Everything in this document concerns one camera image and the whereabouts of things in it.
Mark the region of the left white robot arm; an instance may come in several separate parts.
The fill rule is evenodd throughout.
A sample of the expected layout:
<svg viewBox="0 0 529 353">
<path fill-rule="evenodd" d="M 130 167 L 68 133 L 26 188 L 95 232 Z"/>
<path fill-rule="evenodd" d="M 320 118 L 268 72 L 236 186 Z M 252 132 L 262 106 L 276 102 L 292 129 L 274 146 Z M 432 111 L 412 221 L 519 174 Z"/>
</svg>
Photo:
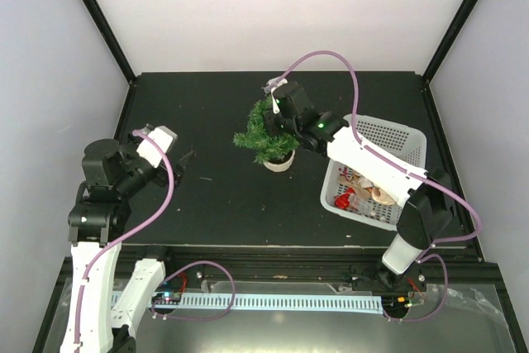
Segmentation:
<svg viewBox="0 0 529 353">
<path fill-rule="evenodd" d="M 172 166 L 168 154 L 178 137 L 163 126 L 133 131 L 126 144 L 114 139 L 84 150 L 84 180 L 68 216 L 73 278 L 62 352 L 132 352 L 136 330 L 157 285 L 172 284 L 177 265 L 163 250 L 136 262 L 133 276 L 111 307 L 112 285 L 122 243 L 146 229 L 167 209 L 192 157 Z M 167 188 L 160 207 L 126 231 L 131 198 L 149 183 Z"/>
</svg>

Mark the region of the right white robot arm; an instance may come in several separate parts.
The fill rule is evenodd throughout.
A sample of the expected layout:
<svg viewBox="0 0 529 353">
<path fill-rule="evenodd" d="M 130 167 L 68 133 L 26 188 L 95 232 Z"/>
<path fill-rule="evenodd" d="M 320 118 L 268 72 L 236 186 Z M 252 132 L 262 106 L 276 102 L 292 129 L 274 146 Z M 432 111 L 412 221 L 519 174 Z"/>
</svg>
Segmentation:
<svg viewBox="0 0 529 353">
<path fill-rule="evenodd" d="M 455 215 L 448 174 L 410 165 L 356 133 L 354 120 L 317 111 L 296 82 L 271 79 L 264 91 L 272 100 L 264 114 L 267 132 L 289 135 L 306 150 L 353 169 L 402 209 L 397 234 L 372 272 L 382 289 L 397 288 Z"/>
</svg>

